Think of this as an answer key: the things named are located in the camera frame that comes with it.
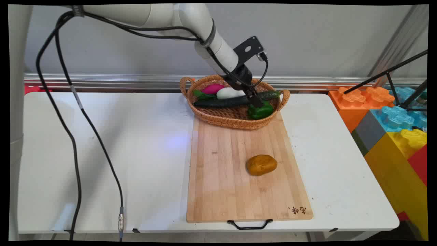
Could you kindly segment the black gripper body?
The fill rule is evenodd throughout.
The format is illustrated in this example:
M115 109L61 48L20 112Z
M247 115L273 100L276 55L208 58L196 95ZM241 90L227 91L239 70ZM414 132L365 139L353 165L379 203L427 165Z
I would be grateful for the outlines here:
M253 75L245 64L236 67L231 75L225 75L224 81L228 83L231 88L237 91L254 91L252 84Z

